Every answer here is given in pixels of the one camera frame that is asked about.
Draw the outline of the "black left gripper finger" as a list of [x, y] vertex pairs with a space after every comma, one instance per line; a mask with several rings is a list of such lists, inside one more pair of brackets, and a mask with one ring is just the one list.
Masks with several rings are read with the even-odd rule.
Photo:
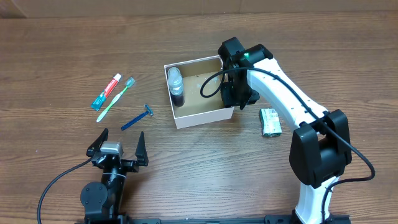
[[100, 152], [102, 144], [108, 140], [109, 130], [105, 128], [100, 136], [88, 147], [86, 155], [93, 157], [96, 152]]
[[145, 134], [143, 131], [139, 136], [135, 156], [137, 158], [136, 162], [138, 166], [148, 166], [149, 158], [147, 156], [146, 145], [145, 145]]

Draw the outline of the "white cardboard box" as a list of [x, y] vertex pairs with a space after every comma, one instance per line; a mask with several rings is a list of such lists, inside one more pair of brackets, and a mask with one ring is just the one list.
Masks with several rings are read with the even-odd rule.
[[204, 94], [209, 95], [220, 85], [220, 77], [213, 78], [204, 85], [210, 76], [222, 70], [223, 62], [220, 56], [215, 55], [165, 65], [166, 77], [169, 76], [169, 70], [173, 67], [178, 68], [182, 74], [185, 93], [185, 101], [181, 107], [175, 106], [172, 95], [169, 95], [175, 125], [178, 129], [232, 117], [234, 108], [224, 106], [221, 93], [217, 93], [211, 98], [204, 98], [200, 95], [201, 89], [203, 89]]

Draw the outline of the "green white soap packet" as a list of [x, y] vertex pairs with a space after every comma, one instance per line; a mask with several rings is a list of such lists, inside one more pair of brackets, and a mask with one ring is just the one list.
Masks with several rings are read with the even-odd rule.
[[280, 136], [282, 128], [279, 115], [273, 108], [260, 109], [259, 117], [262, 124], [262, 135], [265, 137]]

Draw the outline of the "clear bottle with dark liquid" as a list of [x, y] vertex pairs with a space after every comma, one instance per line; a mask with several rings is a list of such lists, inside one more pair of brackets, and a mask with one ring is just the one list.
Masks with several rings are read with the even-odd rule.
[[168, 70], [168, 86], [173, 104], [176, 107], [183, 106], [185, 102], [185, 94], [183, 87], [183, 77], [177, 67], [171, 67]]

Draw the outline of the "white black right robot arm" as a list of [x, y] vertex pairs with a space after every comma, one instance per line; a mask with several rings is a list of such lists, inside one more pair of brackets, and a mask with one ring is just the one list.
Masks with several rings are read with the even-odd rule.
[[292, 131], [289, 163], [300, 181], [298, 204], [291, 215], [269, 215], [265, 223], [350, 223], [348, 215], [329, 212], [327, 189], [352, 161], [346, 115], [309, 98], [261, 44], [245, 49], [233, 37], [221, 44], [218, 54], [228, 75], [221, 86], [225, 107], [244, 108], [264, 97]]

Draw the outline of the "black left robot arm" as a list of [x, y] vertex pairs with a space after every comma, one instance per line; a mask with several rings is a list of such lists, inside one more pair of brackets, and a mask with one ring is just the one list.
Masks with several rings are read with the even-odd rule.
[[140, 167], [149, 163], [144, 133], [139, 136], [135, 160], [123, 159], [122, 144], [108, 140], [108, 129], [88, 147], [86, 155], [103, 173], [99, 182], [90, 182], [81, 191], [84, 222], [132, 223], [129, 215], [120, 212], [120, 207], [127, 173], [139, 172]]

